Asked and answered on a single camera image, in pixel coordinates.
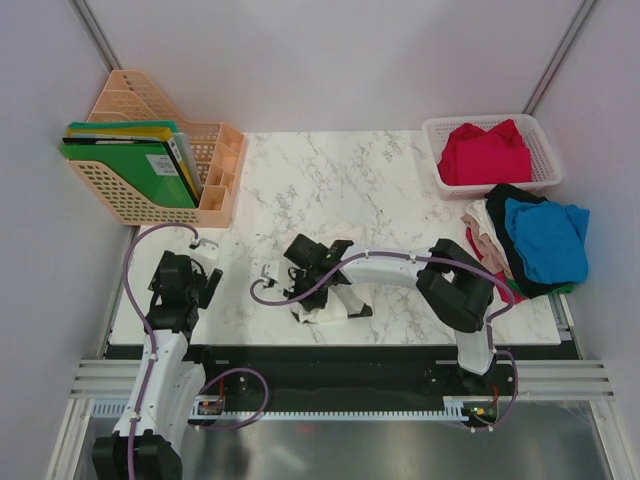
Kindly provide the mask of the white t shirt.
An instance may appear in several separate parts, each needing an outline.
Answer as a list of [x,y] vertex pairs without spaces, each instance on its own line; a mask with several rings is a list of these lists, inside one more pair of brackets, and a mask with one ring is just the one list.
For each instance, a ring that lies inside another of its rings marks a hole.
[[[363,244],[367,240],[367,229],[364,225],[340,222],[333,228],[312,236],[316,242],[329,247],[335,240],[351,240]],[[373,306],[372,287],[368,284],[358,284],[350,288],[352,293],[369,307]],[[289,307],[290,312],[299,323],[323,324],[347,320],[349,313],[334,289],[328,292],[327,305],[323,309],[307,312],[299,303]]]

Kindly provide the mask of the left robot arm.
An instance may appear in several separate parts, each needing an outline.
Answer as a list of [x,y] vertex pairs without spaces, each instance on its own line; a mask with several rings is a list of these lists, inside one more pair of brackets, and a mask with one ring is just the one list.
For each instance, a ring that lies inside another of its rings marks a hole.
[[222,279],[195,253],[165,251],[151,278],[141,365],[113,431],[96,439],[91,457],[99,479],[180,479],[180,447],[198,393],[219,382],[204,359],[184,359],[199,312]]

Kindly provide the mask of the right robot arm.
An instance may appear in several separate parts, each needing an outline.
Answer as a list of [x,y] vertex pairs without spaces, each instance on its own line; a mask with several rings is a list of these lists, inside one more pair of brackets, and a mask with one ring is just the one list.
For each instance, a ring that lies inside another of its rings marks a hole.
[[293,264],[285,297],[304,297],[294,311],[297,320],[318,323],[332,314],[371,317],[372,302],[356,291],[358,285],[415,290],[455,332],[460,386],[477,394],[493,383],[494,353],[486,326],[494,298],[492,275],[454,241],[440,239],[426,253],[413,253],[367,250],[351,240],[327,247],[299,234],[284,258]]

